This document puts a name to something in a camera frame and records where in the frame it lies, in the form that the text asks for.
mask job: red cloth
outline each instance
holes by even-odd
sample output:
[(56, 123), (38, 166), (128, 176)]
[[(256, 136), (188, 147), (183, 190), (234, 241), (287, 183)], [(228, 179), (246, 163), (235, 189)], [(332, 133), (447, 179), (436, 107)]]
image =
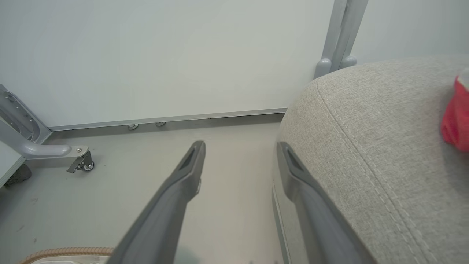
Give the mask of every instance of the red cloth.
[(456, 77), (455, 93), (446, 107), (441, 133), (443, 139), (460, 151), (469, 151), (469, 92)]

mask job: upholstered fabric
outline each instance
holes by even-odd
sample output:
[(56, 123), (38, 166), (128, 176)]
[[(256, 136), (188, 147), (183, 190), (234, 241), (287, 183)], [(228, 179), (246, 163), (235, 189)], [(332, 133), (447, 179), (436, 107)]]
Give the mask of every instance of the upholstered fabric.
[[(288, 142), (379, 263), (469, 261), (469, 155), (439, 128), (469, 56), (354, 66), (311, 82), (288, 109)], [(291, 263), (306, 255), (274, 177)]]

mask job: gray floor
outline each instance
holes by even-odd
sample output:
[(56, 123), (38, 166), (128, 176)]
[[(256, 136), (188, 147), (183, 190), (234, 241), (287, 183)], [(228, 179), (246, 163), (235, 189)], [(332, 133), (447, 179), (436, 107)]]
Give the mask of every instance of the gray floor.
[(188, 204), (175, 263), (282, 263), (271, 201), (273, 147), (282, 115), (57, 132), (48, 144), (88, 145), (96, 168), (30, 163), (33, 177), (0, 189), (0, 263), (39, 250), (115, 247), (195, 140), (207, 154)]

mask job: red and white object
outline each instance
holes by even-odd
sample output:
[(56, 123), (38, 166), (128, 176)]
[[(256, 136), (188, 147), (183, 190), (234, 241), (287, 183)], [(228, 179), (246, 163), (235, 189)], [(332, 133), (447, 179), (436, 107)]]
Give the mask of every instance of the red and white object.
[(456, 77), (454, 89), (443, 116), (441, 133), (447, 143), (469, 152), (469, 68)]

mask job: woven brown rim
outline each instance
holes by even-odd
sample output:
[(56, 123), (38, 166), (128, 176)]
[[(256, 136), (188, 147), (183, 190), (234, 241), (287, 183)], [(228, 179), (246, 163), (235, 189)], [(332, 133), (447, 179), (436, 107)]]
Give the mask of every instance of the woven brown rim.
[(20, 261), (18, 264), (31, 264), (41, 258), (52, 256), (110, 256), (113, 250), (113, 248), (54, 248), (38, 251)]

